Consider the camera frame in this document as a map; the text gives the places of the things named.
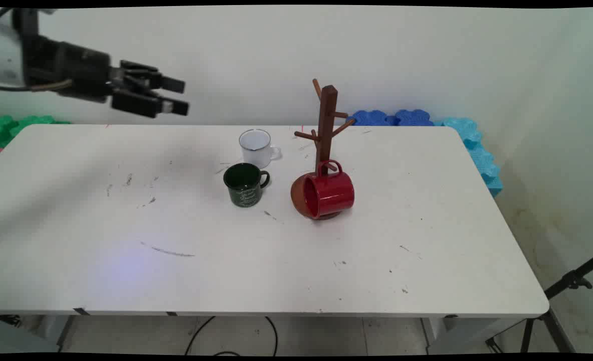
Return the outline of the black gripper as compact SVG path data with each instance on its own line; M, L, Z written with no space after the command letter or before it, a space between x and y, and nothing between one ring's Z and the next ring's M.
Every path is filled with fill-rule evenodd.
M165 76L158 68L120 60L123 78L146 89L163 89L184 93L185 82ZM187 116L190 104L159 94L142 95L122 89L110 55L102 51L49 38L36 38L36 91L53 91L59 95L105 103L111 96L111 108L155 118L160 114Z

